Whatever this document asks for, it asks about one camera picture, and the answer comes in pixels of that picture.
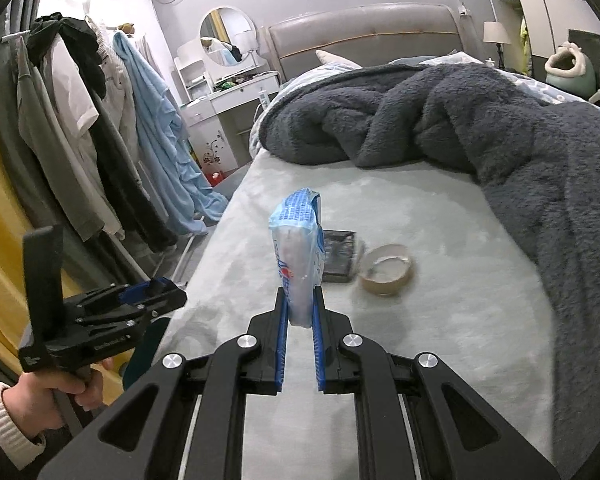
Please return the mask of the person's left hand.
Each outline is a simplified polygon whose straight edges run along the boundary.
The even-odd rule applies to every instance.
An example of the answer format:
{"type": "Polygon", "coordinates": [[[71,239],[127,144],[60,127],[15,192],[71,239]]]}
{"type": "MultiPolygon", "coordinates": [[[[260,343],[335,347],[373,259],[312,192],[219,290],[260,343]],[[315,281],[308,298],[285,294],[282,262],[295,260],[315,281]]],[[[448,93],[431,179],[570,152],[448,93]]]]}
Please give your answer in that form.
{"type": "Polygon", "coordinates": [[[23,373],[13,387],[2,392],[2,400],[9,417],[28,439],[35,440],[44,431],[65,425],[55,391],[74,396],[76,405],[90,412],[104,404],[104,376],[99,368],[91,369],[86,382],[62,370],[23,373]]]}

